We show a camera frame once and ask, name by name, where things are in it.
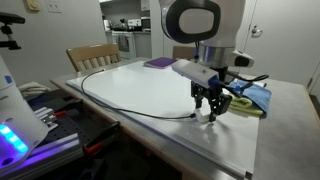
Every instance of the floor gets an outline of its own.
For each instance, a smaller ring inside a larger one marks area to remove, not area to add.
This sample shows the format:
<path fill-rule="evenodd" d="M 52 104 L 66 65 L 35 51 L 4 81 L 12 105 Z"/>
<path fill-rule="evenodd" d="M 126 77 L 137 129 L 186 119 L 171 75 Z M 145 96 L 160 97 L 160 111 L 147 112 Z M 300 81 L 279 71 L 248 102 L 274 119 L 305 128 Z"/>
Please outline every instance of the floor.
<path fill-rule="evenodd" d="M 312 101 L 312 103 L 318 113 L 318 116 L 320 117 L 320 103 L 319 103 L 317 97 L 314 95 L 310 95 L 310 99 L 311 99 L 311 101 Z"/>

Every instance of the tabletop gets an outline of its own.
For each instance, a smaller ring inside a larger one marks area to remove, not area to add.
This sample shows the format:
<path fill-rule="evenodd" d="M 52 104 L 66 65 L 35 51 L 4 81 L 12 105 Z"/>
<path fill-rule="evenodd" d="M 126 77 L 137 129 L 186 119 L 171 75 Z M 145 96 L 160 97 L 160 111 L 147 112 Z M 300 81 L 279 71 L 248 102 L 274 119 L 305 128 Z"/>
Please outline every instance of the tabletop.
<path fill-rule="evenodd" d="M 124 131 L 154 154 L 183 173 L 187 179 L 234 179 L 235 175 L 160 136 L 150 129 L 106 111 L 79 91 L 66 85 L 67 80 L 86 76 L 101 69 L 113 69 L 147 58 L 136 58 L 93 70 L 72 73 L 51 80 L 60 89 L 84 103 L 109 121 L 120 121 Z M 304 86 L 265 80 L 272 91 L 269 114 L 259 123 L 253 179 L 318 179 L 320 177 L 320 123 Z"/>

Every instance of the black cable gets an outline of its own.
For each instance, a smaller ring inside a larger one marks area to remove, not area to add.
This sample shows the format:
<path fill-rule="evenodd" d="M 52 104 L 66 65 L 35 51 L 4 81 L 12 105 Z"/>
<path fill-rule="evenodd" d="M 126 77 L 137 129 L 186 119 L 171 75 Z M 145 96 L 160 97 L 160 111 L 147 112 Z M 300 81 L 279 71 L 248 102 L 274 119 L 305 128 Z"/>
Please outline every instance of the black cable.
<path fill-rule="evenodd" d="M 141 112 L 137 112 L 137 111 L 132 111 L 132 110 L 128 110 L 128 109 L 121 109 L 121 108 L 114 108 L 114 107 L 110 107 L 110 106 L 105 106 L 99 102 L 97 102 L 96 100 L 94 100 L 93 98 L 90 97 L 89 94 L 87 94 L 84 90 L 84 82 L 91 76 L 95 75 L 95 74 L 98 74 L 100 72 L 103 72 L 105 71 L 105 69 L 101 70 L 101 71 L 97 71 L 97 72 L 94 72 L 94 73 L 91 73 L 89 74 L 88 76 L 86 76 L 82 82 L 81 82 L 81 90 L 83 92 L 83 94 L 88 97 L 93 103 L 97 104 L 98 106 L 102 107 L 102 108 L 105 108 L 105 109 L 110 109 L 110 110 L 115 110 L 115 111 L 123 111 L 123 112 L 128 112 L 128 113 L 133 113 L 133 114 L 138 114 L 138 115 L 141 115 L 141 116 L 146 116 L 146 117 L 151 117 L 151 118 L 155 118 L 155 119 L 186 119 L 186 118 L 194 118 L 196 115 L 193 113 L 193 114 L 190 114 L 189 116 L 184 116 L 184 117 L 160 117 L 160 116 L 154 116 L 154 115 L 149 115 L 149 114 L 144 114 L 144 113 L 141 113 Z"/>
<path fill-rule="evenodd" d="M 228 75 L 230 75 L 232 77 L 235 77 L 237 79 L 240 79 L 242 81 L 247 81 L 247 82 L 262 81 L 262 80 L 265 80 L 265 79 L 269 78 L 269 75 L 267 75 L 267 74 L 258 76 L 258 77 L 254 78 L 254 79 L 246 79 L 246 78 L 243 78 L 243 77 L 241 77 L 241 76 L 239 76 L 237 74 L 234 74 L 234 73 L 232 73 L 230 71 L 227 71 L 226 74 L 228 74 Z"/>

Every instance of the blue light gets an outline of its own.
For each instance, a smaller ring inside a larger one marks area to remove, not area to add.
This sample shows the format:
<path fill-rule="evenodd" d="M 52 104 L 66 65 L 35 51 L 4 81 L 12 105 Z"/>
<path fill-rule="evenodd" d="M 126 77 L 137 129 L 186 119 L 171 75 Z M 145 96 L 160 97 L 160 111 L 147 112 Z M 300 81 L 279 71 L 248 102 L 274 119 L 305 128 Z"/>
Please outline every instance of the blue light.
<path fill-rule="evenodd" d="M 9 144 L 13 145 L 13 147 L 19 152 L 28 151 L 28 147 L 26 144 L 21 141 L 21 139 L 11 131 L 11 129 L 6 125 L 0 125 L 0 136 L 4 136 Z"/>

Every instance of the stainless steel appliance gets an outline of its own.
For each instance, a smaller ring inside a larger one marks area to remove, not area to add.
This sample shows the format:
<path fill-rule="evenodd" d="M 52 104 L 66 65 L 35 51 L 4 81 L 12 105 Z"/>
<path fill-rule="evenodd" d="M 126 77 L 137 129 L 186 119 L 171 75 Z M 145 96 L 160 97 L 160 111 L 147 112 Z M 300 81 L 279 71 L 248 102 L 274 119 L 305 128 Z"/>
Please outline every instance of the stainless steel appliance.
<path fill-rule="evenodd" d="M 150 17 L 141 17 L 142 31 L 151 32 Z"/>
<path fill-rule="evenodd" d="M 128 20 L 128 31 L 142 31 L 141 19 Z"/>
<path fill-rule="evenodd" d="M 135 40 L 132 32 L 112 31 L 113 44 L 117 44 L 122 60 L 136 57 Z"/>

